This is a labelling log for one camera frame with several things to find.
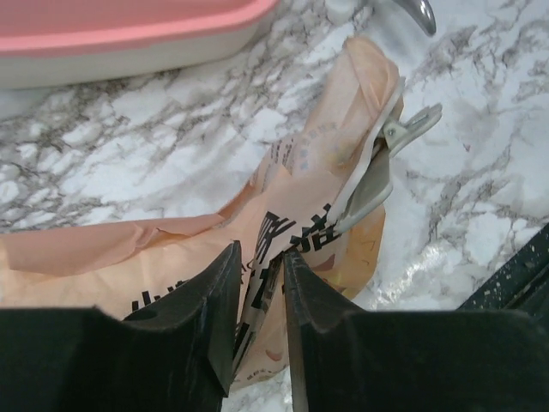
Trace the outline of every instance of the white clip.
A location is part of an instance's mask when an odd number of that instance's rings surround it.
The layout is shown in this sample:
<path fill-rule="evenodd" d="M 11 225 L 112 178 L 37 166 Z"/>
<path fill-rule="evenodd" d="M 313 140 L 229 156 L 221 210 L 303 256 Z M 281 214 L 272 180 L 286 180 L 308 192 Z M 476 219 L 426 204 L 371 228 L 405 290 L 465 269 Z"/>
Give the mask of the white clip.
<path fill-rule="evenodd" d="M 355 186 L 345 210 L 338 216 L 335 223 L 337 233 L 344 233 L 355 226 L 389 197 L 393 190 L 389 159 L 410 142 L 425 134 L 441 117 L 442 105 L 437 104 L 421 110 L 405 124 L 388 119 L 380 134 L 387 145 L 374 146 L 371 163 Z"/>

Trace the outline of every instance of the clip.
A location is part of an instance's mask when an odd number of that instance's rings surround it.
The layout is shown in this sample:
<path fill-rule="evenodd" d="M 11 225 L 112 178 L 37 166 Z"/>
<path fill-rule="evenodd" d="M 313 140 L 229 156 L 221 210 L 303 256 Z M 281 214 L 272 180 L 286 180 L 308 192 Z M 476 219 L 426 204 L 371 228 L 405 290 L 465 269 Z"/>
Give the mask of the clip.
<path fill-rule="evenodd" d="M 359 182 L 353 187 L 353 192 L 349 196 L 346 203 L 346 208 L 340 213 L 336 213 L 337 209 L 332 207 L 328 213 L 328 222 L 335 223 L 335 231 L 344 233 L 351 227 L 355 226 L 359 221 L 364 219 L 374 209 L 381 205 L 393 190 L 393 185 L 390 180 L 389 160 L 410 142 L 424 135 L 430 128 L 438 123 L 442 117 L 442 105 L 426 107 L 419 111 L 416 115 L 410 118 L 405 124 L 400 123 L 392 118 L 386 118 L 383 124 L 381 133 L 379 133 L 376 141 L 383 139 L 386 145 L 377 144 L 372 150 L 373 156 L 371 161 L 367 161 L 366 170 L 363 172 Z M 362 170 L 364 164 L 361 165 L 362 156 L 357 170 Z M 352 182 L 349 179 L 344 186 Z M 334 202 L 334 206 L 341 204 L 343 197 L 346 194 L 344 190 Z"/>

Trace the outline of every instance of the pink tray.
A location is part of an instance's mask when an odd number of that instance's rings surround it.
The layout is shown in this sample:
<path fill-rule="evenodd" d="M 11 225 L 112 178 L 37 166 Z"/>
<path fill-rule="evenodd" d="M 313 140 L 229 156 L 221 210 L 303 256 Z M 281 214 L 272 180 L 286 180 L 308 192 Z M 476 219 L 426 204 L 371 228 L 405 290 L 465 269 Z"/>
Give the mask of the pink tray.
<path fill-rule="evenodd" d="M 1 57 L 112 52 L 246 27 L 278 0 L 0 0 Z"/>

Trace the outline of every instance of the pink container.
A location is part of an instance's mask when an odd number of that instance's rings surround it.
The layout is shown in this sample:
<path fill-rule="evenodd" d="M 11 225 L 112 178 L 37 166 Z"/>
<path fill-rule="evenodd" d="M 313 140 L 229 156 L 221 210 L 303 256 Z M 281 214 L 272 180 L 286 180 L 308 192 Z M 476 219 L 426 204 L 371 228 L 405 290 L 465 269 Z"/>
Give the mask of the pink container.
<path fill-rule="evenodd" d="M 253 37 L 258 22 L 279 0 L 0 2 L 0 87 L 20 88 L 131 76 L 223 58 L 236 52 Z M 159 46 L 163 46 L 163 51 L 149 53 Z M 141 63 L 136 50 L 159 61 L 156 65 L 145 64 L 141 70 L 127 66 Z M 188 56 L 174 58 L 169 53 Z M 101 56 L 114 58 L 116 62 L 109 64 Z M 47 66 L 42 67 L 44 82 L 37 82 L 36 79 L 25 82 L 25 76 L 39 73 L 20 67 L 24 62 L 36 64 L 35 59 L 38 58 L 40 64 L 56 62 L 51 69 L 63 71 L 63 66 L 59 64 L 69 62 L 71 58 L 84 57 L 96 58 L 84 59 L 84 64 L 107 64 L 112 70 L 100 70 L 101 73 L 96 75 L 83 73 L 82 76 L 69 76 L 67 82 L 60 83 L 61 79 L 55 80 L 51 73 L 44 73 L 44 69 L 49 70 L 50 66 Z M 15 70 L 24 73 L 17 75 L 13 73 Z"/>

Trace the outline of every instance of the marble countertop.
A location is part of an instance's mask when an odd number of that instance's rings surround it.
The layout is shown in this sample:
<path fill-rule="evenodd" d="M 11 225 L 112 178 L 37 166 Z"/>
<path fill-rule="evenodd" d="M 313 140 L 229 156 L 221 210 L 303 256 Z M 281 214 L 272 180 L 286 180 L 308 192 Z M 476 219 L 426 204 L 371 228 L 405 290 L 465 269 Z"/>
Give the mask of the marble countertop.
<path fill-rule="evenodd" d="M 344 39 L 365 33 L 407 77 L 403 117 L 437 102 L 444 115 L 394 159 L 378 270 L 357 302 L 459 306 L 549 221 L 549 5 L 432 0 L 428 39 L 392 2 L 339 27 L 322 3 L 283 3 L 222 62 L 0 91 L 0 233 L 215 211 L 303 126 Z M 290 411 L 288 372 L 224 410 Z"/>

